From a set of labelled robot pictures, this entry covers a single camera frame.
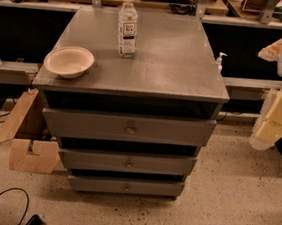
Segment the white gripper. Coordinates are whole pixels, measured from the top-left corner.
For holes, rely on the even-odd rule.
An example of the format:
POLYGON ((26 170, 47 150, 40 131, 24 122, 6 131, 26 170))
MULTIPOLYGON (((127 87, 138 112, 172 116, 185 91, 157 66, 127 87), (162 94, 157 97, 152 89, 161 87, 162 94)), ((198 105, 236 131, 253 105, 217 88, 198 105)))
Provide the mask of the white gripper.
POLYGON ((266 92, 259 117, 254 123, 249 144, 266 151, 282 137, 282 89, 266 92))

